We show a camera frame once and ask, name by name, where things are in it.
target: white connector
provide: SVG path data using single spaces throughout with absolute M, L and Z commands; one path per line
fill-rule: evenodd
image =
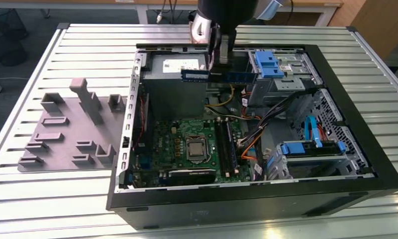
M 159 14 L 157 16 L 157 24 L 159 24 L 161 20 L 162 20 L 162 12 L 159 12 Z

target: yellow wire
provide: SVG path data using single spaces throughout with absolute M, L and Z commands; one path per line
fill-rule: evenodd
M 227 98 L 227 100 L 219 104 L 207 104 L 205 105 L 206 107 L 217 107 L 217 106 L 223 106 L 226 103 L 229 103 L 231 100 L 233 100 L 233 97 L 234 97 L 234 88 L 233 88 L 233 85 L 230 85 L 230 88 L 231 88 L 231 94 L 230 94 L 230 98 Z

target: white sticker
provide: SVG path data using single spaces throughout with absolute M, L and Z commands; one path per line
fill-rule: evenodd
M 324 3 L 324 6 L 340 6 L 339 3 Z
M 166 59 L 163 61 L 162 72 L 177 73 L 181 70 L 198 70 L 199 60 L 198 59 Z
M 257 171 L 257 173 L 260 175 L 262 173 L 262 168 L 259 167 L 259 165 L 255 163 L 254 167 L 253 167 L 254 171 Z
M 245 99 L 245 98 L 241 99 L 241 105 L 247 107 L 247 99 Z
M 191 79 L 207 79 L 207 75 L 186 74 L 186 78 L 191 78 Z
M 291 67 L 290 67 L 288 65 L 286 65 L 286 66 L 279 66 L 279 69 L 280 69 L 282 71 L 291 71 Z

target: wooden table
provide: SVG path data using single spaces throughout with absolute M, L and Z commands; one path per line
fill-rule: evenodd
M 195 10 L 197 0 L 178 0 L 177 10 Z M 134 9 L 138 23 L 147 24 L 146 10 L 162 9 L 163 0 L 0 0 L 0 8 L 38 8 L 38 9 Z M 320 16 L 315 26 L 327 26 L 340 0 L 292 0 L 294 12 L 318 12 Z M 290 4 L 278 11 L 288 12 Z

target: blue plastic latch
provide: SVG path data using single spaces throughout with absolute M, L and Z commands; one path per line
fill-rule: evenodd
M 283 78 L 284 73 L 278 68 L 278 60 L 271 51 L 255 51 L 257 64 L 262 78 Z
M 310 140 L 312 137 L 312 140 L 315 142 L 315 145 L 318 148 L 320 148 L 323 145 L 319 140 L 319 133 L 316 129 L 316 120 L 314 116 L 306 116 L 304 118 L 304 127 L 303 127 L 303 138 L 304 140 Z M 308 133 L 308 125 L 311 125 L 311 135 Z
M 338 147 L 342 153 L 346 152 L 346 147 L 344 147 L 344 143 L 342 141 L 338 141 Z
M 284 145 L 287 146 L 288 153 L 291 154 L 304 153 L 302 143 L 284 143 Z
M 280 148 L 280 153 L 283 155 L 286 155 L 288 153 L 288 149 L 287 149 L 287 146 L 284 144 L 279 145 L 279 148 Z
M 270 160 L 266 162 L 266 169 L 271 166 L 271 163 L 274 161 L 274 156 L 271 156 Z

